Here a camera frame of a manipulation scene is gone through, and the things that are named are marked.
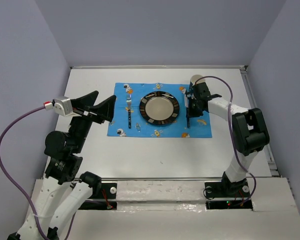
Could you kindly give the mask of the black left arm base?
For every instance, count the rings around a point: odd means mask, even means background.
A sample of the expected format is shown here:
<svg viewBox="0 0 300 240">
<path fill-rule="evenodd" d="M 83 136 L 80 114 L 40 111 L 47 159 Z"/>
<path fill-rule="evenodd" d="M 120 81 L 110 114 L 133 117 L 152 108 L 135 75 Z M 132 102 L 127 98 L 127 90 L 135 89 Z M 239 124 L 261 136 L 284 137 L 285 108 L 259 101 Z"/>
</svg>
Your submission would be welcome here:
<svg viewBox="0 0 300 240">
<path fill-rule="evenodd" d="M 100 190 L 93 189 L 92 195 L 84 201 L 79 210 L 116 210 L 117 185 L 117 182 L 103 182 Z"/>
</svg>

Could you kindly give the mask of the silver fork black handle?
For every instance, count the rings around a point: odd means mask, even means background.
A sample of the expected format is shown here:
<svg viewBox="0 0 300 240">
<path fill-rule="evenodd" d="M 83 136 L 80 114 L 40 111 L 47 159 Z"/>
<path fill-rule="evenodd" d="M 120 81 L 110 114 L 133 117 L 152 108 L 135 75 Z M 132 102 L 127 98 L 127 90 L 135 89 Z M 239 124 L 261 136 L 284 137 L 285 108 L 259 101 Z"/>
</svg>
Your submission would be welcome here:
<svg viewBox="0 0 300 240">
<path fill-rule="evenodd" d="M 131 116 L 131 104 L 132 104 L 132 96 L 128 94 L 126 96 L 127 110 L 128 110 L 128 128 L 132 128 L 132 116 Z"/>
</svg>

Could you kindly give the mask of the dark green ceramic mug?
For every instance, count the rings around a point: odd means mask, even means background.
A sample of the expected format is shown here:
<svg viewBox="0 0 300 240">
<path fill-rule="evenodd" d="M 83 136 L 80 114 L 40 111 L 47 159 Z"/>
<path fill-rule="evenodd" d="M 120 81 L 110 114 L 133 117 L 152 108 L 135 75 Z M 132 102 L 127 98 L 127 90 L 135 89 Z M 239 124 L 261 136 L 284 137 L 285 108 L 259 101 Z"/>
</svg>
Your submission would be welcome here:
<svg viewBox="0 0 300 240">
<path fill-rule="evenodd" d="M 190 78 L 190 84 L 189 86 L 192 87 L 193 85 L 196 85 L 196 84 L 201 84 L 201 83 L 204 83 L 206 80 L 203 78 L 202 75 L 200 74 L 195 74 L 193 75 L 191 78 Z"/>
</svg>

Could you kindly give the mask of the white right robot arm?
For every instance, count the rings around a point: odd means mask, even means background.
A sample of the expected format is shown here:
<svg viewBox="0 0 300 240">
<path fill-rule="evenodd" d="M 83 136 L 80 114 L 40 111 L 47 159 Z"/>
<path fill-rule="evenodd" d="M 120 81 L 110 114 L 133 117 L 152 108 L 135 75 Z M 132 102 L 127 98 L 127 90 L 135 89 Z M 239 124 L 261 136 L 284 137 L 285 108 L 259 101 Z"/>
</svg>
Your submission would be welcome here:
<svg viewBox="0 0 300 240">
<path fill-rule="evenodd" d="M 189 90 L 185 92 L 185 103 L 188 122 L 207 112 L 228 123 L 234 156 L 221 181 L 208 185 L 207 189 L 213 195 L 232 196 L 245 186 L 253 159 L 270 142 L 262 111 L 235 105 L 231 99 L 212 94 L 203 76 L 190 81 Z"/>
</svg>

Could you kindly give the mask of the blue space-print cloth placemat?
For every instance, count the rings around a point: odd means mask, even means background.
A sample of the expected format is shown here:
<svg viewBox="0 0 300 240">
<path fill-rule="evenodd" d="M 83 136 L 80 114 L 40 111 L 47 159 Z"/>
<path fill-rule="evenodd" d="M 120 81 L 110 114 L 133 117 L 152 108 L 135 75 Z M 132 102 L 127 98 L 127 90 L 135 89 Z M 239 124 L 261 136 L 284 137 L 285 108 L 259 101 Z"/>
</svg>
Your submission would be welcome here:
<svg viewBox="0 0 300 240">
<path fill-rule="evenodd" d="M 109 137 L 211 138 L 210 115 L 187 118 L 187 84 L 122 83 L 114 87 Z"/>
</svg>

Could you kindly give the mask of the black rimmed dinner plate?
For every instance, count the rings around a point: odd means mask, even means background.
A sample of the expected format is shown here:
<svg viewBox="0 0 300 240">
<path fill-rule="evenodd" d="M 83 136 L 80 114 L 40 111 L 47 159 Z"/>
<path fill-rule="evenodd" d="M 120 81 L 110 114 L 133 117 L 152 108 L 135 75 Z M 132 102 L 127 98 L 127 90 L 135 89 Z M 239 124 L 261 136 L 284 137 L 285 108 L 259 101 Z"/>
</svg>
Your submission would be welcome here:
<svg viewBox="0 0 300 240">
<path fill-rule="evenodd" d="M 153 91 L 145 95 L 139 103 L 139 112 L 146 123 L 154 126 L 172 124 L 180 113 L 176 97 L 165 91 Z"/>
</svg>

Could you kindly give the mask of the silver knife black handle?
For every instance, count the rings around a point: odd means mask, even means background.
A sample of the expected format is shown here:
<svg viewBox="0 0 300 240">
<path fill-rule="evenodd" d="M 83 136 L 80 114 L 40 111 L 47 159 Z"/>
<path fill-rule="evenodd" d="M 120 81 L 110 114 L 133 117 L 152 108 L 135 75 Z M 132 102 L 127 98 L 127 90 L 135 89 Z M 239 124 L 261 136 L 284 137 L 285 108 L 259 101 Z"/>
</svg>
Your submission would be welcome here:
<svg viewBox="0 0 300 240">
<path fill-rule="evenodd" d="M 190 128 L 190 110 L 191 110 L 191 96 L 188 94 L 184 95 L 184 103 L 186 108 L 186 126 L 189 129 Z"/>
</svg>

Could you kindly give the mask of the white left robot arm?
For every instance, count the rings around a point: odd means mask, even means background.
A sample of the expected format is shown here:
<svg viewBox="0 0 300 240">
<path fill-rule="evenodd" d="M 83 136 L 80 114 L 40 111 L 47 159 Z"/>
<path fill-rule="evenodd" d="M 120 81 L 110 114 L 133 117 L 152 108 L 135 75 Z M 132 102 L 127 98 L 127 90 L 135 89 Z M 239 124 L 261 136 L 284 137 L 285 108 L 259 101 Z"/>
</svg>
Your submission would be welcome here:
<svg viewBox="0 0 300 240">
<path fill-rule="evenodd" d="M 98 91 L 70 99 L 55 98 L 43 104 L 43 109 L 54 110 L 60 116 L 70 117 L 67 132 L 52 131 L 45 138 L 44 154 L 50 157 L 44 172 L 42 187 L 22 227 L 8 236 L 10 240 L 58 240 L 68 221 L 89 198 L 100 194 L 102 179 L 83 173 L 72 185 L 83 158 L 82 151 L 92 123 L 111 122 L 114 117 L 116 96 L 112 95 L 95 104 Z"/>
</svg>

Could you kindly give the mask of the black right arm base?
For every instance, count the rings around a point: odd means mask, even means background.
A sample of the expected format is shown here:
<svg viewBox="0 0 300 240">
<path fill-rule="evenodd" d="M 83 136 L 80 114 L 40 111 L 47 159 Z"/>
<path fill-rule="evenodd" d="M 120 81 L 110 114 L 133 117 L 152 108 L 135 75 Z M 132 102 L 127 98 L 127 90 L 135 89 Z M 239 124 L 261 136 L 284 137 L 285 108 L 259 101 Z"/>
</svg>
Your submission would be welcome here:
<svg viewBox="0 0 300 240">
<path fill-rule="evenodd" d="M 234 189 L 227 189 L 221 181 L 208 181 L 204 183 L 202 193 L 206 198 L 207 210 L 253 209 L 250 199 L 244 202 L 250 195 L 247 180 L 242 181 Z"/>
</svg>

